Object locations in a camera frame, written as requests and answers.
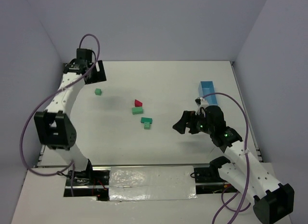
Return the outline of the blue plastic box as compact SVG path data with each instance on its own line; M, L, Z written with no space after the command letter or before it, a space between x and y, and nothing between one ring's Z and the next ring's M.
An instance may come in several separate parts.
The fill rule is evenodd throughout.
M198 92L200 97L214 93L215 88L213 81L201 81L198 87ZM205 100L209 103L209 105L218 105L215 94L205 97Z

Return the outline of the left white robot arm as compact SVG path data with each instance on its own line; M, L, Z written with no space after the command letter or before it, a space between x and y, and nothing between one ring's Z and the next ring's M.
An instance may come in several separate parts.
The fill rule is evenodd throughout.
M70 113L85 85L106 81L103 62L95 62L93 54L91 49L77 49L76 58L64 66L60 92L44 111L34 115L41 144L58 153L66 163L73 162L77 172L90 170L91 162L76 144L77 131L70 120Z

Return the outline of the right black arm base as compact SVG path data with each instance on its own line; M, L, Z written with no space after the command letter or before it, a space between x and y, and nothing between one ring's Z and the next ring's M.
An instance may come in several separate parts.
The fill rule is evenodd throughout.
M198 166L193 168L190 177L195 180L196 194L218 194L222 193L228 182L220 178L218 169L224 164L230 163L226 157L218 157L207 166Z

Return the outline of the small green cube block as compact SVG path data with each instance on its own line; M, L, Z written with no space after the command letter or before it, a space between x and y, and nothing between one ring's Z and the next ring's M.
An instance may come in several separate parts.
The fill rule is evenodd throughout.
M95 95L97 95L97 96L101 96L102 90L99 89L99 88L96 88L95 91L94 91L94 93L95 93Z

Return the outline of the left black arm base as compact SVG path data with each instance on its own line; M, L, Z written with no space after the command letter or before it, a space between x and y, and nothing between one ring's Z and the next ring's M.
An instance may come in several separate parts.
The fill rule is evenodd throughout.
M72 171L67 173L57 172L57 175L65 177L65 198L93 197L98 201L109 201L110 170L93 170L89 177L74 172L74 180L71 182Z

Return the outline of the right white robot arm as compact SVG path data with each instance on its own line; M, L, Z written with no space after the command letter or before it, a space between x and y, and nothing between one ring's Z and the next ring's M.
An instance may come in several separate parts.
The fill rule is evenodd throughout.
M274 224L293 212L294 189L282 184L245 147L238 132L227 126L219 106L200 106L198 111L184 111L173 129L184 134L204 132L224 154L210 162L217 177L230 183L252 204L263 224Z

